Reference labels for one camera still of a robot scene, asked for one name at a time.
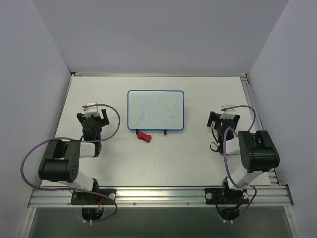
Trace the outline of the red bone-shaped eraser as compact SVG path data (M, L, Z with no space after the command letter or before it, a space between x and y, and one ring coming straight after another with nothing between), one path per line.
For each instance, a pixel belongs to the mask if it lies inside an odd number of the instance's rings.
M149 143L151 141L151 139L152 139L151 135L145 134L145 133L143 133L141 131L138 132L137 138L140 139L140 140L143 140L143 141L145 141L147 143Z

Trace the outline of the blue framed whiteboard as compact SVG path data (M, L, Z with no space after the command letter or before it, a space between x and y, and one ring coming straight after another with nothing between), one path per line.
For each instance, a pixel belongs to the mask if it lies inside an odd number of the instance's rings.
M181 90L130 90L127 93L129 130L182 131L185 94Z

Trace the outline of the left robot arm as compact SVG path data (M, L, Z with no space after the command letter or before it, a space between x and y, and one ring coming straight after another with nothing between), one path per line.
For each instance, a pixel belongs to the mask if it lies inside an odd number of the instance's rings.
M39 165L38 175L41 180L57 182L76 190L98 192L96 179L79 170L80 157L96 157L101 151L101 131L109 125L105 109L99 114L78 113L77 118L82 125L83 141L61 139L50 140Z

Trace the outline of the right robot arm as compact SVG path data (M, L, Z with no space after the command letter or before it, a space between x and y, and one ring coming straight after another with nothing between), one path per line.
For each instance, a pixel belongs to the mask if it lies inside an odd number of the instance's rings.
M279 153L268 131L237 132L239 119L240 116L236 114L211 111L207 122L215 139L210 149L221 155L239 155L241 159L241 165L231 174L231 178L226 177L222 183L219 192L224 198L242 195L255 178L277 168L280 163Z

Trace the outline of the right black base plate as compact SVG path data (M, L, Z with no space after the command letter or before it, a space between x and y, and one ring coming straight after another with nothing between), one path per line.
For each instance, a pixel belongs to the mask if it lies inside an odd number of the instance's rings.
M208 205L239 205L249 202L246 190L206 188L204 194L205 203Z

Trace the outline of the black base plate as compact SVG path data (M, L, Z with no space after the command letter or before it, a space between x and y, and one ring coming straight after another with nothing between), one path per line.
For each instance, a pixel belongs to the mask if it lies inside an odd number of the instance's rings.
M98 193L108 196L113 200L115 200L116 197L116 189L113 188L101 188ZM73 192L70 203L71 205L114 205L114 202L99 195L77 191Z
M239 205L249 202L246 190L206 188L204 194L205 203L208 205Z

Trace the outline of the aluminium right side rail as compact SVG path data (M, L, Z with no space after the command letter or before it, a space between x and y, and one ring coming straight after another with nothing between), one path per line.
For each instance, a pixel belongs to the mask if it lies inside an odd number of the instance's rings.
M241 86L243 89L246 104L248 106L252 107L255 111L255 114L256 114L254 126L253 126L251 131L254 132L254 131L258 131L258 130L263 130L263 125L261 123L259 113L258 113L258 110L256 108L255 100L254 100L254 97L252 95L251 87L250 87L250 84L249 84L249 81L247 79L246 74L243 74L240 76L240 82L241 82ZM269 184L266 186L280 186L281 185L279 182L279 179L277 177L277 174L276 174L276 169L271 169L269 172L266 172L266 173L262 174L261 176L258 176L254 181L251 182L251 185L255 185L258 187L260 187L260 186L264 187L265 185L261 183L262 181L263 182L269 181Z

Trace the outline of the aluminium rail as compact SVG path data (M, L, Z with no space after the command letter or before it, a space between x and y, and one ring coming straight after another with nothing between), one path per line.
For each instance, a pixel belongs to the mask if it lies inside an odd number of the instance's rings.
M258 131L258 130L263 130L263 125L261 123L259 113L258 113L258 110L256 108L255 100L254 100L254 97L252 95L251 87L250 87L250 84L249 84L249 81L247 79L246 74L243 74L240 76L240 82L241 82L241 86L243 89L246 104L248 106L252 107L255 111L255 114L256 114L254 126L253 126L251 131L254 132L254 131ZM276 169L271 169L269 172L266 172L266 173L262 174L261 176L258 176L254 181L251 182L251 185L255 185L258 187L260 187L260 186L264 187L265 185L261 183L262 181L263 182L269 181L269 184L266 186L280 186L281 185L279 182L279 179L277 177L277 174L276 174Z
M203 187L118 187L119 208L206 207ZM253 207L292 206L286 186L260 186ZM71 208L71 193L67 191L33 191L29 208Z

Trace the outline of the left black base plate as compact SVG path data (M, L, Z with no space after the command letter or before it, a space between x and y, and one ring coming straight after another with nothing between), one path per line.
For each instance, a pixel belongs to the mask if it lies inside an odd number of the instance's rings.
M116 197L116 189L113 188L101 188L98 193L108 196L113 200L115 200ZM99 195L77 191L73 192L70 203L71 205L114 205L114 202Z

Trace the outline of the aluminium front rail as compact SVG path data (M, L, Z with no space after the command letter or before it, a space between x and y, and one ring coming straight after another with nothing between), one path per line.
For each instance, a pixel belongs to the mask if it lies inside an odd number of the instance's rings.
M203 187L118 187L119 208L206 207ZM260 186L253 207L292 206L286 186ZM71 193L67 191L33 191L29 208L71 208Z

